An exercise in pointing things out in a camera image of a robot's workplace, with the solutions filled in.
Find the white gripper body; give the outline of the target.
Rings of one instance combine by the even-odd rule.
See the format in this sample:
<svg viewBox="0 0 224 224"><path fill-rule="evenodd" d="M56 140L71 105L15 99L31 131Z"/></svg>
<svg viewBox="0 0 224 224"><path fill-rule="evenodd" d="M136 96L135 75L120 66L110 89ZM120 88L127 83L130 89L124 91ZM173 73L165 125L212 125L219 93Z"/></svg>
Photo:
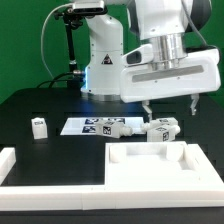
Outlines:
<svg viewBox="0 0 224 224"><path fill-rule="evenodd" d="M155 70L153 59L151 44L122 57L120 96L124 102L213 92L221 86L217 48L188 53L175 68Z"/></svg>

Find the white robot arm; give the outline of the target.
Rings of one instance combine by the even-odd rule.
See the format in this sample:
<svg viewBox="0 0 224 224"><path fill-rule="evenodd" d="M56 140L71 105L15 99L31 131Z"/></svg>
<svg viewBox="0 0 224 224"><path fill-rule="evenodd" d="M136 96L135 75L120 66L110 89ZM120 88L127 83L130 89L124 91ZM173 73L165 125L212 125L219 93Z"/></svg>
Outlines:
<svg viewBox="0 0 224 224"><path fill-rule="evenodd" d="M109 16L108 5L124 4L129 29L140 41L123 52L123 27ZM199 95L221 85L219 50L203 44L186 49L184 34L198 33L211 16L211 0L73 0L72 11L90 30L91 59L85 69L83 96L100 100L141 102Z"/></svg>

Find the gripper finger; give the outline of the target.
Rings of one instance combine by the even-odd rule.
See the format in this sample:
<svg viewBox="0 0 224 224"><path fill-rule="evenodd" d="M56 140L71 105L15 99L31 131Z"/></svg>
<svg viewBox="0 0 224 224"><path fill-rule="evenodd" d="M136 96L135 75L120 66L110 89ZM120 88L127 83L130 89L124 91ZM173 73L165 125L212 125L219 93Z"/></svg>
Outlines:
<svg viewBox="0 0 224 224"><path fill-rule="evenodd" d="M196 115L196 112L197 112L196 106L199 101L199 94L192 94L191 100L192 100L192 102L190 105L190 109L191 109L192 116L194 116L194 115Z"/></svg>
<svg viewBox="0 0 224 224"><path fill-rule="evenodd" d="M142 101L142 107L148 115L149 122L152 120L152 109L149 100Z"/></svg>

